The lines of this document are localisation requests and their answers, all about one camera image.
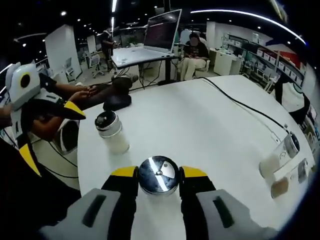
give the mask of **beige pants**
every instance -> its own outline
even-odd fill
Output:
[[[182,60],[181,81],[191,80],[196,69],[203,69],[206,61],[203,59],[194,59],[185,57]]]

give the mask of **black shirt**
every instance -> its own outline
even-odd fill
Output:
[[[202,42],[199,41],[197,46],[191,46],[190,41],[188,41],[186,45],[183,50],[192,57],[209,58],[208,49]]]
[[[101,48],[102,48],[102,51],[105,51],[105,50],[107,50],[107,49],[112,49],[112,48],[113,48],[112,45],[106,44],[104,41],[108,41],[108,42],[110,42],[110,43],[113,42],[111,34],[109,35],[109,34],[106,33],[105,31],[104,31],[103,34],[101,35]]]

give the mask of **laptop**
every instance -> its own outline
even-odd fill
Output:
[[[112,60],[118,69],[173,57],[173,48],[182,10],[149,18],[143,46],[113,50]]]

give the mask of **black ceiling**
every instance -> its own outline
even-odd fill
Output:
[[[24,38],[19,43],[14,42],[16,38],[37,33],[49,34],[63,24],[68,24],[74,27],[76,44],[79,46],[80,43],[86,41],[86,37],[91,35],[93,30],[101,33],[106,29],[110,25],[111,16],[115,17],[115,26],[121,27],[131,22],[138,22],[139,26],[143,26],[149,17],[156,14],[155,6],[163,7],[162,0],[118,0],[116,12],[112,14],[112,0],[11,0],[3,4],[0,16],[2,29],[0,53],[9,55],[12,61],[16,61],[17,58],[43,59],[46,54],[45,43],[42,42],[46,35]],[[271,23],[235,13],[191,14],[183,20],[183,23],[197,26],[205,24],[209,18],[211,21],[220,23],[229,23],[229,20],[232,19],[233,25],[253,30],[261,26],[259,32],[282,40],[283,43],[290,41],[290,48],[299,55],[305,56],[312,64],[316,64],[315,53],[320,53],[316,31],[312,29],[316,29],[319,22],[316,2],[281,0],[281,4],[288,14],[287,24],[276,15],[269,0],[171,0],[171,8],[182,8],[186,13],[190,10],[230,9],[273,19],[288,26],[298,35],[302,35],[302,38],[308,43],[308,48],[290,33]],[[66,11],[67,14],[61,16],[61,11]]]

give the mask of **white round table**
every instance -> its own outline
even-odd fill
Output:
[[[303,132],[271,95],[240,75],[210,80],[233,98],[287,124],[289,131],[295,133],[300,152],[278,171],[279,179],[304,158],[307,167],[314,165]],[[206,172],[215,188],[226,190],[246,205],[251,218],[261,227],[279,229],[291,217],[307,181],[293,181],[286,194],[272,199],[270,187],[258,170],[259,162],[277,146],[277,137],[281,141],[286,136],[283,129],[232,102],[204,79],[154,87],[132,93],[131,97],[132,104],[117,111],[130,143],[129,150],[121,155],[108,152],[95,128],[102,104],[85,111],[77,149],[82,195],[101,188],[117,168],[140,166],[148,157],[162,155],[178,166]],[[155,197],[139,189],[136,204],[132,240],[186,239],[178,190],[167,197]]]

